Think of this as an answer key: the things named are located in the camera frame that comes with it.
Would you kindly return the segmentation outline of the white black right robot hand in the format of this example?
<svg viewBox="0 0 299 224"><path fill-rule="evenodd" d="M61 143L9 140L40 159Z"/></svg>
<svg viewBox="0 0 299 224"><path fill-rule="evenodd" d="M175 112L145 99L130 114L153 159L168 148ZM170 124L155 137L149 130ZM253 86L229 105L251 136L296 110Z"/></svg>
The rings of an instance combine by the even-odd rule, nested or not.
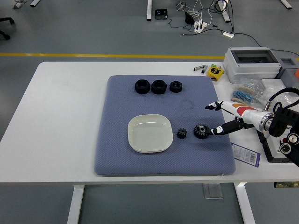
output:
<svg viewBox="0 0 299 224"><path fill-rule="evenodd" d="M225 135L233 133L243 129L246 124L252 125L258 131L262 131L267 116L269 115L268 112L261 112L253 107L232 101L216 101L206 106L205 109L214 109L216 111L223 109L237 117L235 120L207 130L207 135Z"/></svg>

